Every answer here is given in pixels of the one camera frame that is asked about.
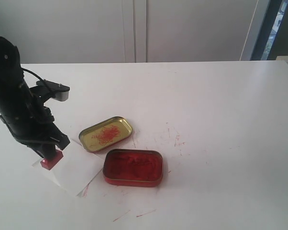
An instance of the white table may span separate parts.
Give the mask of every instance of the white table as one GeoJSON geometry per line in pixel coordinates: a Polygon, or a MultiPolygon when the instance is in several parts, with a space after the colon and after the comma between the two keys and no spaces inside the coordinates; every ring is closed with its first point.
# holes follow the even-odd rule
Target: white table
{"type": "Polygon", "coordinates": [[[100,172],[71,197],[34,173],[35,154],[0,121],[0,229],[288,230],[284,61],[24,67],[71,87],[47,102],[63,132],[124,116],[134,135],[114,148],[159,151],[165,177],[115,187],[100,172]]]}

